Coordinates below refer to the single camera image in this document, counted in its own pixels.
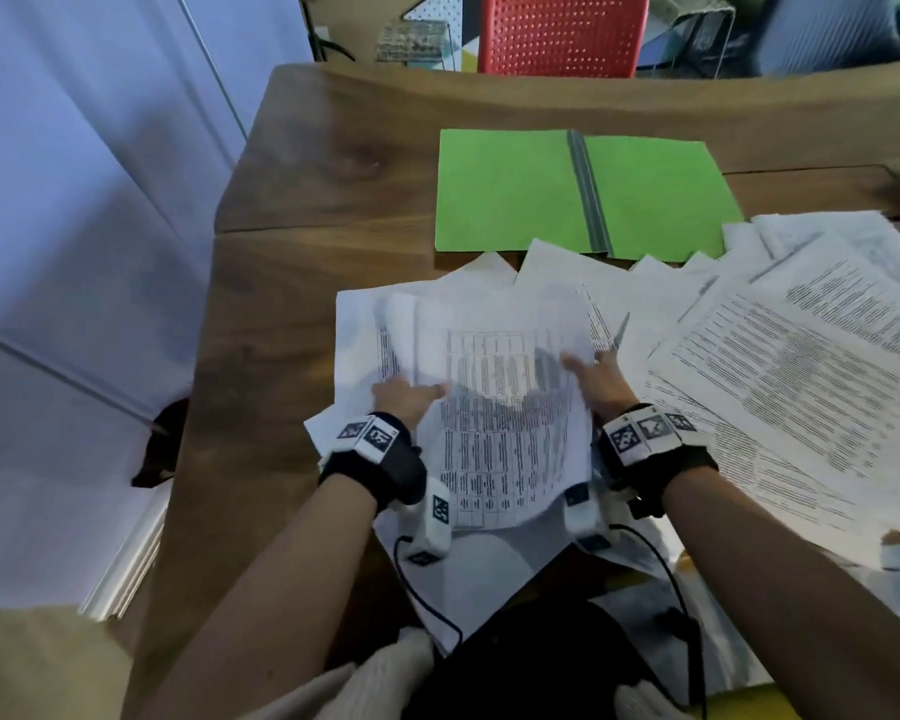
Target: forearm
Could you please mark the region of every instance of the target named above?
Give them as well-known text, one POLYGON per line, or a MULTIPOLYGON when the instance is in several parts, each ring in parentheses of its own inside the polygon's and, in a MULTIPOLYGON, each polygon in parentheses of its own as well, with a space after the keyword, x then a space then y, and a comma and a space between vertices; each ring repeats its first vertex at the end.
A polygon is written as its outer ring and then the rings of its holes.
POLYGON ((801 717, 900 718, 900 618, 714 470, 678 476, 663 504, 801 717))
POLYGON ((325 480, 216 607, 143 717, 231 720, 320 675, 375 512, 359 483, 325 480))

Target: blue-gray chair back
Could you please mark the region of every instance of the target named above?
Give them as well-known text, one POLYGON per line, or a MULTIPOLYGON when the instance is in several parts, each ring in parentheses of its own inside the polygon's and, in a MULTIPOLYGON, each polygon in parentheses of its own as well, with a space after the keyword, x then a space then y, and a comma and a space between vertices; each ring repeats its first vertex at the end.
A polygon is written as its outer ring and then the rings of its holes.
POLYGON ((752 76, 900 60, 893 0, 766 0, 745 58, 752 76))

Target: red perforated chair back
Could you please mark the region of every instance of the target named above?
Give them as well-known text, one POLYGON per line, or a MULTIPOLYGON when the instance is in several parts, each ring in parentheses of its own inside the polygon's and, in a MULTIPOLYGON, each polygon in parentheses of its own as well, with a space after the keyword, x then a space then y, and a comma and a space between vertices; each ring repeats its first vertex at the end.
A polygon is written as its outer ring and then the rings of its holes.
POLYGON ((483 0, 477 70, 632 78, 650 0, 483 0))

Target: black pants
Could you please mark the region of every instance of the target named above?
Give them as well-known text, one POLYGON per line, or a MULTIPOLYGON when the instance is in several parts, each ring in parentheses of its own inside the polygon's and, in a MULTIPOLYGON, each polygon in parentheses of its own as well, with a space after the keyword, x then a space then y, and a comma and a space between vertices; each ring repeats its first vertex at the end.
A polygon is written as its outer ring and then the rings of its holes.
POLYGON ((403 720, 615 718, 614 691, 640 680, 667 694, 609 614, 582 600, 541 599, 494 616, 438 659, 403 720))

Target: open green binder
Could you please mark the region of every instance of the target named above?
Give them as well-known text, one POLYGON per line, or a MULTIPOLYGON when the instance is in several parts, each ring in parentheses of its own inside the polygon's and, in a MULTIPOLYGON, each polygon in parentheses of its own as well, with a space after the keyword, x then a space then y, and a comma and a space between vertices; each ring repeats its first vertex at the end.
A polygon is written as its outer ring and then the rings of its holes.
POLYGON ((707 145, 576 131, 440 132, 436 250, 527 250, 685 262, 743 222, 707 145))

